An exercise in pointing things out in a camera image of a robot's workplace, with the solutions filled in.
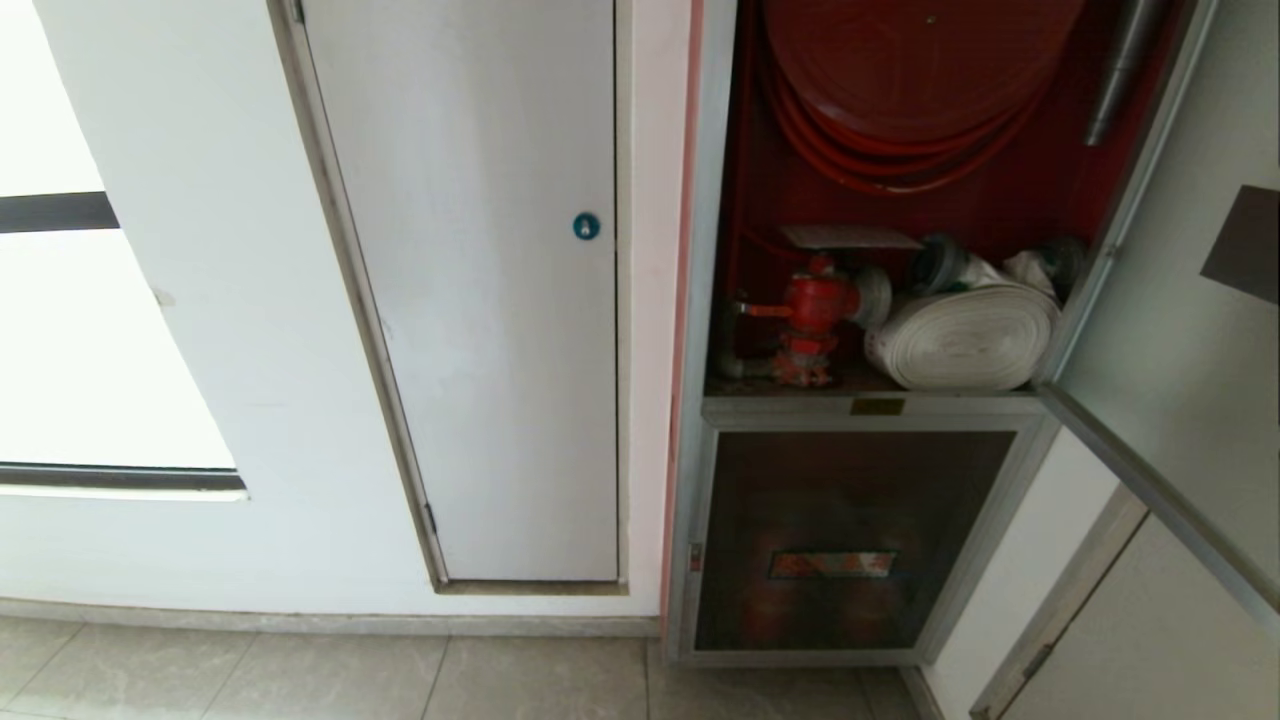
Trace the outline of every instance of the lower cabinet compartment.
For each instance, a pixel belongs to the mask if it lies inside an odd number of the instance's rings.
[[[1016,432],[727,432],[695,650],[911,648]]]

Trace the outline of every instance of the fire hose cabinet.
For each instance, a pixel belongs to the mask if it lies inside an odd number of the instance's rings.
[[[1062,378],[1216,10],[703,3],[668,660],[932,662],[1059,429],[1120,447]]]

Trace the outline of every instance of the dark window strip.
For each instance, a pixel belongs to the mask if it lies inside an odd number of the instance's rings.
[[[110,489],[244,489],[236,470],[0,462],[0,484]]]
[[[0,233],[115,229],[105,192],[0,197]]]

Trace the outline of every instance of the red hose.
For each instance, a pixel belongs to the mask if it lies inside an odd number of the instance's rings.
[[[980,126],[929,142],[890,142],[856,133],[810,106],[782,69],[760,53],[760,85],[783,136],[818,172],[845,187],[878,196],[924,192],[955,182],[1000,152],[1036,113],[1052,82]]]

